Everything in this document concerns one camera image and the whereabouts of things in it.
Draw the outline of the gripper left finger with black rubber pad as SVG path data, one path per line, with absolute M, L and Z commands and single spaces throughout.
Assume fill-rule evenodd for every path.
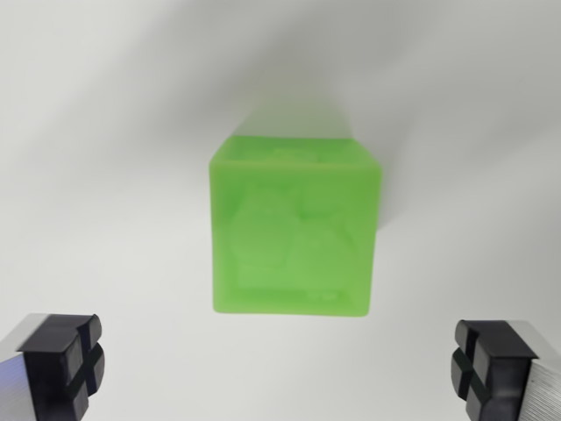
M 81 420 L 101 387 L 96 315 L 32 313 L 1 340 L 2 420 Z

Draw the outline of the gripper right finger with black rubber pad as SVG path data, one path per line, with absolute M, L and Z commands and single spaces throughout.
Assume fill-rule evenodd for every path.
M 473 421 L 559 421 L 560 352 L 521 320 L 460 320 L 451 382 Z

